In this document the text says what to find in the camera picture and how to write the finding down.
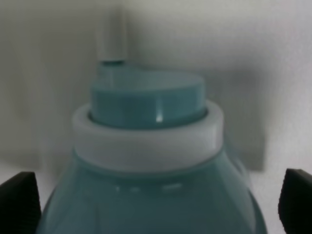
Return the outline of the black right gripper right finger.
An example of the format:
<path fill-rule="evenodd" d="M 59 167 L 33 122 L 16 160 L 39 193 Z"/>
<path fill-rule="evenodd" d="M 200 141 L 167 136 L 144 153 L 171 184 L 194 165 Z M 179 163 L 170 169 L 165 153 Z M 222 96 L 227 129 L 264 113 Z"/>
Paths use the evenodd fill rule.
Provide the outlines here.
<path fill-rule="evenodd" d="M 285 233 L 312 232 L 312 175 L 301 169 L 286 170 L 278 214 Z"/>

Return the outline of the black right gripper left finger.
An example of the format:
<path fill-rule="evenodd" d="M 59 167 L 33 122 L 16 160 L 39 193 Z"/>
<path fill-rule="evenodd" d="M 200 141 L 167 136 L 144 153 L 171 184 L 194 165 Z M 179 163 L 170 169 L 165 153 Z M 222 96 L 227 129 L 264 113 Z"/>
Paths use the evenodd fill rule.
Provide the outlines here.
<path fill-rule="evenodd" d="M 41 218 L 34 172 L 20 172 L 0 185 L 0 232 L 34 234 Z"/>

